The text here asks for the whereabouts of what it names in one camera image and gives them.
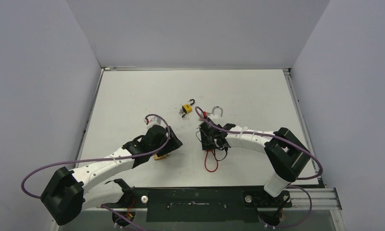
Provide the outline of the red cable lock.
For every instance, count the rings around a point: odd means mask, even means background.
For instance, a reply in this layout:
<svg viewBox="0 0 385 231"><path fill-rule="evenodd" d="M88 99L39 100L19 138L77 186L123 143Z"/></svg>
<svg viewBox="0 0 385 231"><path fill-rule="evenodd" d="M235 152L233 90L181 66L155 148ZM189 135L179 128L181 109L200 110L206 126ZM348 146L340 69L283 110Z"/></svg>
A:
<svg viewBox="0 0 385 231"><path fill-rule="evenodd" d="M214 150L206 150L204 158L204 168L209 173L214 173L218 170L219 164L216 159Z"/></svg>

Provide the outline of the brass padlock short shackle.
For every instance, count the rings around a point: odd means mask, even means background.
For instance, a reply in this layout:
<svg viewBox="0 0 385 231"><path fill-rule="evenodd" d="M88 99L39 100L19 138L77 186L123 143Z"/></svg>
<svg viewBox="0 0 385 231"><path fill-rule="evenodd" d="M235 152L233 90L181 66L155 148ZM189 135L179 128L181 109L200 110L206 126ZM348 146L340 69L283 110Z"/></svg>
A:
<svg viewBox="0 0 385 231"><path fill-rule="evenodd" d="M223 110L223 108L220 107L220 106L214 106L214 107L212 108L212 111L209 112L209 113L215 113L215 114L217 114L217 115L220 117L219 119L221 119L222 116L223 116L224 110Z"/></svg>

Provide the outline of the keys of yellow padlock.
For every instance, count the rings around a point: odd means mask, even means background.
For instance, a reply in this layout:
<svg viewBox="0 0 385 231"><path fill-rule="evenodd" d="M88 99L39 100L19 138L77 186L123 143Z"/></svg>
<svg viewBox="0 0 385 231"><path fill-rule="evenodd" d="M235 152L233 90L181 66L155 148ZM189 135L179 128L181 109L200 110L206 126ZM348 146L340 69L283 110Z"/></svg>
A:
<svg viewBox="0 0 385 231"><path fill-rule="evenodd" d="M181 118L184 118L187 115L187 113L185 111L180 111L179 115L181 116Z"/></svg>

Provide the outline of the yellow black padlock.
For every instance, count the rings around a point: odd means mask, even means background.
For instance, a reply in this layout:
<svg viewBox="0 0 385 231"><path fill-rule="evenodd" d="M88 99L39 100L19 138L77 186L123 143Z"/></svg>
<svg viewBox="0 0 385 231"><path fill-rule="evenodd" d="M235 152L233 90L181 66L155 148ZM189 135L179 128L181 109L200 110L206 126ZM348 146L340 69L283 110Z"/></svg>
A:
<svg viewBox="0 0 385 231"><path fill-rule="evenodd" d="M192 111L192 105L195 104L195 99L190 99L187 104L182 105L180 111L185 111L187 114Z"/></svg>

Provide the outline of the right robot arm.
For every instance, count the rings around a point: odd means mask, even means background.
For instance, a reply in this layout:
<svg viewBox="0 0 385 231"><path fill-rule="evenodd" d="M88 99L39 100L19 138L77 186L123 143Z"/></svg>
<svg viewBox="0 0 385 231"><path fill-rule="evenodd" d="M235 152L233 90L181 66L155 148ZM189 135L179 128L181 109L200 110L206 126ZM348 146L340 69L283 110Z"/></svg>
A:
<svg viewBox="0 0 385 231"><path fill-rule="evenodd" d="M274 173L264 184L260 193L261 202L273 206L279 195L295 182L310 161L308 150L287 128L263 132L227 123L224 126L213 122L199 125L201 141L218 149L243 148L266 154Z"/></svg>

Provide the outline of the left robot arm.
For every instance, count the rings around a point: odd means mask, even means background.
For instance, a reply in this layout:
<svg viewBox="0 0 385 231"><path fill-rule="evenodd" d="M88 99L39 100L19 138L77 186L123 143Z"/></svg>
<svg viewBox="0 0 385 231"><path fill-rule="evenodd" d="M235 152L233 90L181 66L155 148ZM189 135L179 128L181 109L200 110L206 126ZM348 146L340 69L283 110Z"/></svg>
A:
<svg viewBox="0 0 385 231"><path fill-rule="evenodd" d="M102 161L56 170L40 200L59 226L74 220L81 211L103 204L126 207L132 200L131 187L124 180L111 180L111 177L146 163L154 155L165 156L182 146L171 127L153 125L145 135L125 143Z"/></svg>

